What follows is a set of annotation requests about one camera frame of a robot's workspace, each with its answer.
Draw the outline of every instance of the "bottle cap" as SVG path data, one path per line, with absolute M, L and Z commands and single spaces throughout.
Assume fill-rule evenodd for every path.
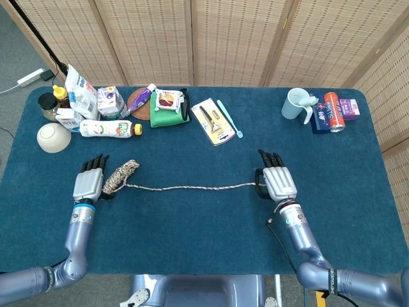
M 64 99 L 68 95 L 66 89 L 61 86 L 53 85 L 52 88 L 54 88 L 54 91 L 52 93 L 57 99 Z
M 156 85 L 154 85 L 153 83 L 151 83 L 151 84 L 149 84 L 149 85 L 147 86 L 147 88 L 148 88 L 148 90 L 150 90 L 150 91 L 154 91 L 154 90 L 156 90 Z
M 135 135 L 141 136 L 142 135 L 142 125 L 140 123 L 136 123 L 134 127 Z
M 58 101 L 52 93 L 45 93 L 38 97 L 38 104 L 44 110 L 51 110 L 57 106 Z

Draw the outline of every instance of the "black pole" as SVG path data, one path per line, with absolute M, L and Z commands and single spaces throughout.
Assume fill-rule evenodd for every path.
M 15 8 L 17 13 L 23 18 L 24 22 L 27 24 L 27 26 L 30 28 L 30 30 L 34 33 L 34 35 L 37 37 L 37 39 L 40 41 L 40 43 L 44 46 L 45 50 L 49 53 L 50 57 L 52 60 L 56 63 L 58 66 L 59 70 L 67 75 L 68 73 L 68 68 L 67 66 L 62 63 L 56 56 L 56 54 L 51 50 L 50 46 L 48 46 L 47 42 L 45 42 L 44 38 L 41 36 L 40 32 L 37 31 L 36 27 L 34 27 L 34 24 L 29 20 L 28 16 L 23 12 L 21 7 L 15 2 L 15 0 L 9 0 L 10 4 Z

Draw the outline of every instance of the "white mug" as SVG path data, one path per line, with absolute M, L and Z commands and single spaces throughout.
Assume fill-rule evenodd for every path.
M 304 98 L 309 98 L 309 94 L 307 91 L 303 90 L 302 88 L 291 89 L 288 92 L 287 99 L 281 109 L 281 114 L 283 115 L 283 117 L 287 118 L 288 120 L 293 120 L 304 109 L 307 111 L 307 116 L 304 120 L 304 125 L 306 125 L 313 115 L 313 109 L 311 106 L 299 105 L 300 101 Z

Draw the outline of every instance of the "white bag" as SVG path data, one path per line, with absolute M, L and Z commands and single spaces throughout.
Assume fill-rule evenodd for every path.
M 68 64 L 65 88 L 68 92 L 72 109 L 89 120 L 99 120 L 100 113 L 97 108 L 96 89 L 81 77 L 78 71 L 70 64 Z

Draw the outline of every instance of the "power strip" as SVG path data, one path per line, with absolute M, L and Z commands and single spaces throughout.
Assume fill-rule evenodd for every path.
M 40 78 L 40 75 L 44 72 L 44 69 L 39 68 L 35 72 L 32 72 L 31 74 L 21 78 L 20 80 L 17 81 L 19 86 L 26 86 L 27 84 L 32 83 L 33 81 L 36 81 L 37 79 Z

